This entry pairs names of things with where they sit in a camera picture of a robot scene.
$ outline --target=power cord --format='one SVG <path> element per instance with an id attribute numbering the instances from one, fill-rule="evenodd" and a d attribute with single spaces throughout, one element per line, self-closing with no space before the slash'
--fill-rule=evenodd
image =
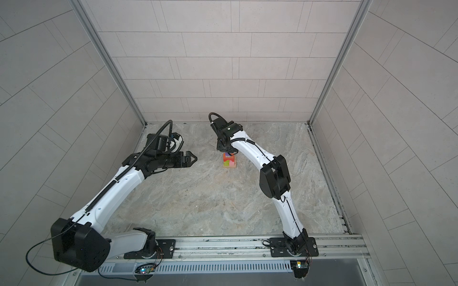
<path id="1" fill-rule="evenodd" d="M 69 271 L 66 271 L 66 272 L 62 272 L 62 273 L 55 273 L 55 274 L 46 273 L 46 272 L 43 272 L 43 271 L 40 271 L 40 270 L 36 269 L 36 268 L 30 263 L 30 261 L 28 260 L 28 254 L 29 254 L 29 252 L 30 252 L 32 249 L 34 249 L 36 246 L 38 246 L 38 245 L 40 245 L 40 244 L 42 244 L 42 243 L 45 243 L 46 241 L 48 241 L 48 240 L 50 240 L 50 239 L 53 239 L 53 238 L 55 238 L 55 237 L 58 237 L 59 235 L 62 235 L 62 234 L 64 234 L 64 233 L 66 233 L 67 231 L 69 231 L 69 230 L 70 230 L 72 227 L 74 227 L 74 226 L 80 221 L 80 219 L 82 219 L 83 217 L 84 217 L 84 215 L 82 215 L 74 224 L 72 224 L 69 228 L 67 228 L 67 229 L 64 230 L 63 232 L 59 233 L 58 235 L 55 235 L 55 236 L 50 237 L 50 238 L 48 238 L 48 239 L 45 239 L 45 240 L 43 240 L 43 241 L 41 241 L 41 242 L 35 244 L 35 245 L 32 246 L 31 248 L 29 248 L 29 250 L 28 250 L 27 253 L 26 253 L 26 262 L 27 262 L 27 264 L 28 264 L 33 270 L 35 270 L 36 272 L 41 273 L 41 274 L 44 274 L 44 275 L 48 275 L 48 276 L 62 275 L 62 274 L 66 274 L 66 273 L 69 273 L 69 272 L 72 272 L 72 271 L 77 270 L 78 268 L 75 268 L 75 269 L 72 269 L 72 270 L 69 270 Z"/>

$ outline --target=metal frame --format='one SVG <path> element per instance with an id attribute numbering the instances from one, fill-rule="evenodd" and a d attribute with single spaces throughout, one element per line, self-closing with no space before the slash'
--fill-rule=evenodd
<path id="1" fill-rule="evenodd" d="M 116 68 L 115 64 L 113 63 L 110 55 L 108 55 L 107 49 L 105 48 L 102 40 L 98 36 L 97 31 L 95 30 L 89 16 L 84 10 L 80 0 L 68 0 L 71 7 L 73 8 L 77 18 L 79 19 L 80 23 L 82 24 L 84 30 L 86 31 L 87 35 L 91 39 L 91 42 L 94 44 L 95 49 L 97 50 L 98 54 L 102 58 L 107 67 L 108 71 L 110 72 L 111 76 L 113 77 L 114 81 L 116 82 L 119 90 L 127 99 L 129 105 L 134 109 L 135 114 L 137 115 L 138 119 L 142 123 L 143 126 L 146 126 L 146 120 L 143 117 L 140 109 L 138 108 L 137 104 L 135 103 L 131 93 L 127 89 L 127 86 L 124 83 L 118 69 Z"/>
<path id="2" fill-rule="evenodd" d="M 358 30 L 369 10 L 369 6 L 371 5 L 371 2 L 372 0 L 362 0 L 360 2 L 360 5 L 358 6 L 358 10 L 356 11 L 353 21 L 351 22 L 351 26 L 350 26 L 350 29 L 348 30 L 347 36 L 345 37 L 345 40 L 343 41 L 343 44 L 340 47 L 340 50 L 334 62 L 333 68 L 331 69 L 331 73 L 327 77 L 326 83 L 323 87 L 321 95 L 318 98 L 318 102 L 316 103 L 316 106 L 313 109 L 312 115 L 309 120 L 310 126 L 312 126 L 316 120 L 318 112 L 320 111 L 321 106 L 323 105 L 324 99 L 326 95 L 329 93 L 329 90 L 331 89 L 331 86 L 333 85 L 334 80 L 336 79 L 337 72 L 339 71 L 340 67 L 344 63 L 345 57 L 347 56 L 348 51 L 350 50 L 351 44 L 353 43 L 354 38 L 356 37 L 356 34 L 358 33 Z"/>

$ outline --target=gray tiled wall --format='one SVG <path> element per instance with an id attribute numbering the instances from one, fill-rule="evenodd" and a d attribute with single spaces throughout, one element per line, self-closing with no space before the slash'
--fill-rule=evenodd
<path id="1" fill-rule="evenodd" d="M 0 1 L 0 284 L 50 284 L 25 253 L 100 190 L 141 130 L 66 0 Z M 29 258 L 69 269 L 50 244 Z"/>
<path id="2" fill-rule="evenodd" d="M 358 1 L 82 0 L 146 121 L 306 121 Z"/>
<path id="3" fill-rule="evenodd" d="M 458 283 L 458 2 L 374 0 L 313 130 L 386 285 Z"/>

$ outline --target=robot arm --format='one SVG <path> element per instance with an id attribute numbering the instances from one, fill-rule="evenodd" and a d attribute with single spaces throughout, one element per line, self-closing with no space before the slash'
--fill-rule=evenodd
<path id="1" fill-rule="evenodd" d="M 274 156 L 256 144 L 243 130 L 243 126 L 233 121 L 227 122 L 216 113 L 208 116 L 211 127 L 218 136 L 217 150 L 234 153 L 242 152 L 260 171 L 259 187 L 272 199 L 283 224 L 286 246 L 293 255 L 301 254 L 307 247 L 307 231 L 299 221 L 291 199 L 288 166 L 282 155 Z"/>
<path id="2" fill-rule="evenodd" d="M 160 133 L 170 125 L 169 135 Z M 180 151 L 183 138 L 172 133 L 172 121 L 156 134 L 147 136 L 145 148 L 127 157 L 113 179 L 70 219 L 59 218 L 51 227 L 54 258 L 91 272 L 108 257 L 136 252 L 151 257 L 156 251 L 155 233 L 144 228 L 104 238 L 100 233 L 108 219 L 129 193 L 147 177 L 168 168 L 191 167 L 197 157 L 190 151 Z"/>

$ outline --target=marble floor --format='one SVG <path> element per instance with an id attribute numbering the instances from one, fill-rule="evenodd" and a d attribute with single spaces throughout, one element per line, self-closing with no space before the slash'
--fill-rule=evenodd
<path id="1" fill-rule="evenodd" d="M 247 134 L 272 154 L 283 155 L 291 175 L 298 216 L 308 233 L 342 233 L 342 226 L 302 123 L 244 123 Z M 150 124 L 146 135 L 161 125 Z M 145 227 L 157 236 L 281 234 L 271 199 L 259 189 L 259 171 L 241 153 L 237 168 L 223 168 L 210 124 L 174 124 L 184 138 L 182 151 L 198 161 L 191 168 L 169 169 L 143 181 L 115 211 L 105 233 Z"/>

